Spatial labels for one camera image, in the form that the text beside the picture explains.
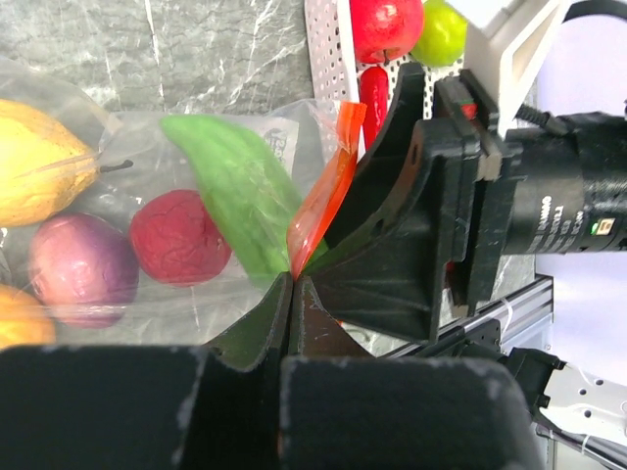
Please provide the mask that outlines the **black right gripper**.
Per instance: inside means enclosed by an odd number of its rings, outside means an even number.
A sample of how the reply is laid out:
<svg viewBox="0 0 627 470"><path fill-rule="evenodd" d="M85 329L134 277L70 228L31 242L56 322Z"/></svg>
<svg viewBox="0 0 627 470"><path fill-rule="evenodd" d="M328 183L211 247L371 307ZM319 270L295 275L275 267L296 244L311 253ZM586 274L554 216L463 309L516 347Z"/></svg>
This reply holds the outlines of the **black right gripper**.
<svg viewBox="0 0 627 470"><path fill-rule="evenodd" d="M489 299L503 256L625 250L625 118L523 105L525 127L500 137L497 105L470 71L435 83L433 116L420 123L423 89L421 65L399 67L384 126L324 234L328 249L436 248L424 206L436 158L423 148L471 166L454 185L461 213L446 266L451 303L464 313Z"/></svg>

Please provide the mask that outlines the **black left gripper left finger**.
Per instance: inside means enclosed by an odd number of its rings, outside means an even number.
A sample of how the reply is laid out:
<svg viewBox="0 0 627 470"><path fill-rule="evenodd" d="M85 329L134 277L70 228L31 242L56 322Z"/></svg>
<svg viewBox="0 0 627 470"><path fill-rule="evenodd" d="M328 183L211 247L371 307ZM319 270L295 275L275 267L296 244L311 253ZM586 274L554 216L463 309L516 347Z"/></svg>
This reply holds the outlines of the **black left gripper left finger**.
<svg viewBox="0 0 627 470"><path fill-rule="evenodd" d="M292 293L291 275L280 273L259 303L207 346L226 366L242 372L254 370L271 351L280 351L283 346Z"/></svg>

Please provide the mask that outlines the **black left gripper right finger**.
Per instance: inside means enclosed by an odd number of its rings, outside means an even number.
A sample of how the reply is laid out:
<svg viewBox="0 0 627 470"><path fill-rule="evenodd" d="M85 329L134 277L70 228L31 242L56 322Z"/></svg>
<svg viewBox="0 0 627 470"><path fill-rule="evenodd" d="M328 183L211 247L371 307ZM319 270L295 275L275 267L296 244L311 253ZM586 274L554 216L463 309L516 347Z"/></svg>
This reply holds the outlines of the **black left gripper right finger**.
<svg viewBox="0 0 627 470"><path fill-rule="evenodd" d="M310 276L295 284L288 320L286 357L373 358L324 307Z"/></svg>

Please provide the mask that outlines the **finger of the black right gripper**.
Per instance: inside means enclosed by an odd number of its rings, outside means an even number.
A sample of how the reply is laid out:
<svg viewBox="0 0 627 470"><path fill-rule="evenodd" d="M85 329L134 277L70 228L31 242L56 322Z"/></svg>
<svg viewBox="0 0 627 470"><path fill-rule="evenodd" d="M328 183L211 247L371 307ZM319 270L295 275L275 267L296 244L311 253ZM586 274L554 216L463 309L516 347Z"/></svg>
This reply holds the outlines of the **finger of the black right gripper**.
<svg viewBox="0 0 627 470"><path fill-rule="evenodd" d="M306 275L337 319L401 338L436 336L433 253L421 232L387 230L358 248L332 249Z"/></svg>

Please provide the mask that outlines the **dark red wrinkled fruit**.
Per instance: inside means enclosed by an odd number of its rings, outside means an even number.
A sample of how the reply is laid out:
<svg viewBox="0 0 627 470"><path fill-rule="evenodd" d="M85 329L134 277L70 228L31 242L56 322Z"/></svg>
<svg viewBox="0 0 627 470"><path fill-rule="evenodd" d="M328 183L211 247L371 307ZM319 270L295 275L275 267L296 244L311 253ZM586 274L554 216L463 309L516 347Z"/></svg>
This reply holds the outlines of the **dark red wrinkled fruit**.
<svg viewBox="0 0 627 470"><path fill-rule="evenodd" d="M232 251L195 190L169 191L133 217L128 237L152 279L190 287L222 273Z"/></svg>

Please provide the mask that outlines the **green bitter gourd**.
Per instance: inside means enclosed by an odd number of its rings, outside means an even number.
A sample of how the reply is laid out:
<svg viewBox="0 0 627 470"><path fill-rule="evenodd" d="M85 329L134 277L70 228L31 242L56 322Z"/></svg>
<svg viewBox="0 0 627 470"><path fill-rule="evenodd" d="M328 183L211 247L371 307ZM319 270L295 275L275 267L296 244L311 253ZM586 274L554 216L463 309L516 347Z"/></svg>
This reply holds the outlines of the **green bitter gourd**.
<svg viewBox="0 0 627 470"><path fill-rule="evenodd" d="M286 235L324 164L311 117L168 115L161 131L188 161L202 202L250 282L290 269Z"/></svg>

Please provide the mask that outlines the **green pear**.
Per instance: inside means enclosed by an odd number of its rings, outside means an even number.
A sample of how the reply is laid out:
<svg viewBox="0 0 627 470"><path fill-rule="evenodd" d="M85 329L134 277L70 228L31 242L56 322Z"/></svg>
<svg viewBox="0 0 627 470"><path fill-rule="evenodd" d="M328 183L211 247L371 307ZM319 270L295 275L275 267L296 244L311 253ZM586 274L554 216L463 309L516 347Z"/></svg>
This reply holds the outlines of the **green pear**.
<svg viewBox="0 0 627 470"><path fill-rule="evenodd" d="M430 68L451 66L464 52L467 21L444 1L424 4L424 27L410 54Z"/></svg>

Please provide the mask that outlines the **clear zip top bag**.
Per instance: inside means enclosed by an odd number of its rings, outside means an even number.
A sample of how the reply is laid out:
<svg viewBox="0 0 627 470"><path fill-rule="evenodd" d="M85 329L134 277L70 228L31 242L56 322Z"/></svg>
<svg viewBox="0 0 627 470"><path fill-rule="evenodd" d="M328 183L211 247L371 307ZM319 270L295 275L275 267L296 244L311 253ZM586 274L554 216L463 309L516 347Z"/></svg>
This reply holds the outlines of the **clear zip top bag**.
<svg viewBox="0 0 627 470"><path fill-rule="evenodd" d="M110 113L3 59L2 346L210 340L326 252L364 114Z"/></svg>

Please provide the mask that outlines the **purple onion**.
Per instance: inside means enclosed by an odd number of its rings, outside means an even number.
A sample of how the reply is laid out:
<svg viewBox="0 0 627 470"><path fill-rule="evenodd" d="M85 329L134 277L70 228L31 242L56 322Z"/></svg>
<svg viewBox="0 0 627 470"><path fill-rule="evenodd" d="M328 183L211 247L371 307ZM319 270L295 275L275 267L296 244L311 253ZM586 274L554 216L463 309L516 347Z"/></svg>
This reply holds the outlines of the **purple onion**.
<svg viewBox="0 0 627 470"><path fill-rule="evenodd" d="M74 212L43 222L31 239L28 274L52 316L79 328L107 328L136 296L139 265L126 236L104 219Z"/></svg>

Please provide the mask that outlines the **orange peach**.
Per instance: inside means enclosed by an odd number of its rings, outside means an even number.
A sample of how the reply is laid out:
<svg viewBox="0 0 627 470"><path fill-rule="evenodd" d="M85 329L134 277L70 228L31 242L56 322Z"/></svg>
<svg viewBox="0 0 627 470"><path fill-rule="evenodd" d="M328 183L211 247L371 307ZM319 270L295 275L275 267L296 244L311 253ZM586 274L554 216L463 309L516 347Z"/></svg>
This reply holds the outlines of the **orange peach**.
<svg viewBox="0 0 627 470"><path fill-rule="evenodd" d="M54 322L28 293L1 285L1 348L56 342Z"/></svg>

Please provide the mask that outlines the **yellow pear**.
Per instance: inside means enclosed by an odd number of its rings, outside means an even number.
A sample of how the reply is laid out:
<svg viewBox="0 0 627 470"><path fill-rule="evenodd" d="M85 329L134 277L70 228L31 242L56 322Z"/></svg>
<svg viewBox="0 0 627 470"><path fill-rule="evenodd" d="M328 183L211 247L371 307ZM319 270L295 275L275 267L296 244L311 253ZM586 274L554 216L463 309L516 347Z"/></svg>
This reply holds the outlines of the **yellow pear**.
<svg viewBox="0 0 627 470"><path fill-rule="evenodd" d="M98 153L56 118L1 101L1 225L19 227L66 209L102 173L133 162L98 165Z"/></svg>

